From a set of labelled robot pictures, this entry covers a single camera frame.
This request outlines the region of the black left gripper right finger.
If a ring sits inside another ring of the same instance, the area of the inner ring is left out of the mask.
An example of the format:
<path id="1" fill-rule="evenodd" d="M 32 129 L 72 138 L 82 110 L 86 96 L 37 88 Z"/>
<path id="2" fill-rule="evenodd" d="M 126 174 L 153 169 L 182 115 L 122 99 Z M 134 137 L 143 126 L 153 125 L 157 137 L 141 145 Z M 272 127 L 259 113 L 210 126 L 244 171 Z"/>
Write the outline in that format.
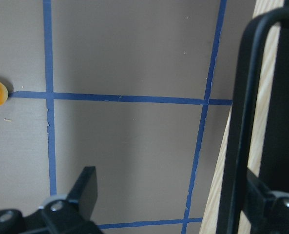
<path id="1" fill-rule="evenodd" d="M 242 211 L 251 234 L 289 234 L 289 193 L 270 190 L 251 170 Z"/>

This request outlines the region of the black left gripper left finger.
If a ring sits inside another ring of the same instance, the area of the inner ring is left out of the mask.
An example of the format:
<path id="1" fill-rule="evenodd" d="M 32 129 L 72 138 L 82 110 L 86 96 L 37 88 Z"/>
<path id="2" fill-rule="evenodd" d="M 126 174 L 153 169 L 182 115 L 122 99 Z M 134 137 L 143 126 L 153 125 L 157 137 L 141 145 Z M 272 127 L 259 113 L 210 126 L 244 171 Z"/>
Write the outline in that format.
<path id="1" fill-rule="evenodd" d="M 96 168 L 84 167 L 67 195 L 49 197 L 34 213 L 0 210 L 0 234 L 99 234 L 90 220 L 96 200 Z"/>

